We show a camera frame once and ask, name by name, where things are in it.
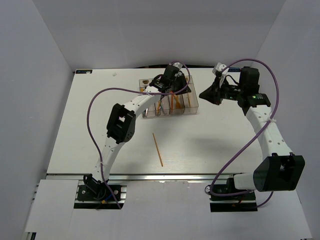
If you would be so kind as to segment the clear four-compartment utensil organizer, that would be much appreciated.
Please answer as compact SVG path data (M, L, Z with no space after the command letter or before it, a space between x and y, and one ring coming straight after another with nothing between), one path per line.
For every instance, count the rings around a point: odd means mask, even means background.
M198 103L198 98L196 94L196 90L194 87L194 82L193 78L186 76L186 80L189 81L189 87L191 89L191 92L189 93L191 95L191 105L192 107L188 106L188 99L187 99L187 94L180 94L178 95L179 97L179 102L182 106L181 109L176 109L176 101L174 99L173 103L173 110L171 111L171 95L165 96L161 99L164 109L167 113L167 115L160 115L156 116L156 107L158 105L158 102L154 103L151 105L149 108L147 108L141 115L143 118L156 118L156 117L168 117L169 115L194 115L198 111L199 103Z

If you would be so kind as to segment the aluminium table edge rail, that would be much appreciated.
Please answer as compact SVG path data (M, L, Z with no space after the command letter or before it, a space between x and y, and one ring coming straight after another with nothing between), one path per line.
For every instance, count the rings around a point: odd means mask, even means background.
M110 181L210 181L215 174L111 174ZM83 174L47 174L46 180L83 180Z

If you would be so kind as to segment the yellow-orange fork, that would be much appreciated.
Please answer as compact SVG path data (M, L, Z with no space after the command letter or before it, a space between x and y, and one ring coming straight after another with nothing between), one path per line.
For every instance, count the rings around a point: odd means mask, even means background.
M182 105L180 104L179 97L176 94L174 94L173 98L175 100L175 108L182 109Z

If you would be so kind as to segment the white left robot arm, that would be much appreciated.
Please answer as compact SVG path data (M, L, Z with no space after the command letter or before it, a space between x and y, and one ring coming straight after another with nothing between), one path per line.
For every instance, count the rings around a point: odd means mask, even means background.
M88 187L88 193L94 199L99 200L105 196L105 189L109 188L108 180L112 165L124 144L134 136L137 118L164 97L182 95L191 91L182 68L185 68L188 75L190 75L190 71L185 64L179 61L171 62L165 68L164 73L157 75L142 92L110 87L94 95L87 110L86 126L89 136L97 149L98 160L93 171L83 176L84 184ZM100 94L113 90L135 93L137 96L125 104L116 103L112 107L106 125L105 146L100 149L90 128L91 108Z

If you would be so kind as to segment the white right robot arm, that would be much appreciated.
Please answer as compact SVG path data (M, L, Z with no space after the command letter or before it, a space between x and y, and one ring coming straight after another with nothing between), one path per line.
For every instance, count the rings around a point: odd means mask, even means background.
M293 191L305 167L305 160L288 147L273 119L272 108L266 94L259 92L259 70L252 67L240 69L239 83L226 81L228 68L218 63L213 74L213 84L199 98L220 105L222 100L236 101L256 134L262 152L262 162L252 173L233 176L225 188L226 195L236 200L244 191Z

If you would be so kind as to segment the orange plastic chopstick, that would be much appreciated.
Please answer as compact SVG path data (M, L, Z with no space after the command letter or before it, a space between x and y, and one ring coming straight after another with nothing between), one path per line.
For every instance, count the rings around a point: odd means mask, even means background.
M191 95L189 93L186 94L186 98L188 101L188 107L191 108L192 107L192 103L191 103Z
M160 153L160 150L159 150L159 147L158 147L158 143L157 143L157 140L156 140L156 136L155 136L154 133L152 133L152 136L153 136L154 144L155 144L156 151L157 151L157 154L158 154L158 158L159 158L159 161L160 161L160 165L161 165L161 167L164 167L163 160L162 160L162 157L161 157L161 153Z

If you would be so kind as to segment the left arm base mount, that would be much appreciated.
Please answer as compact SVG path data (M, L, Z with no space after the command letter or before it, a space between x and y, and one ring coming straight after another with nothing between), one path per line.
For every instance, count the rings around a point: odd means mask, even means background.
M73 207L83 210L120 210L125 201L122 197L124 188L119 184L107 187L103 181L94 179L92 174L86 174L77 188Z

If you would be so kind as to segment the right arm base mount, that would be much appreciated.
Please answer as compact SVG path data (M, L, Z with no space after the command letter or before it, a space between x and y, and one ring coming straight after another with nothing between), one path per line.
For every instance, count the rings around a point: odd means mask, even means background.
M225 183L215 184L212 190L217 194L234 194L243 192L235 188L234 179L229 177ZM211 213L236 213L236 212L257 212L256 195L254 192L233 196L215 196L210 193L210 185L204 189L210 196Z

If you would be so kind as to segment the red-orange plastic fork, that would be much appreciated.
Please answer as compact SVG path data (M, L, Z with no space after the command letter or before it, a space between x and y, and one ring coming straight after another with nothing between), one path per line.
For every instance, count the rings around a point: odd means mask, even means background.
M170 96L171 96L170 97L170 100L171 100L171 102L170 102L170 111L172 111L174 109L174 95L171 94Z

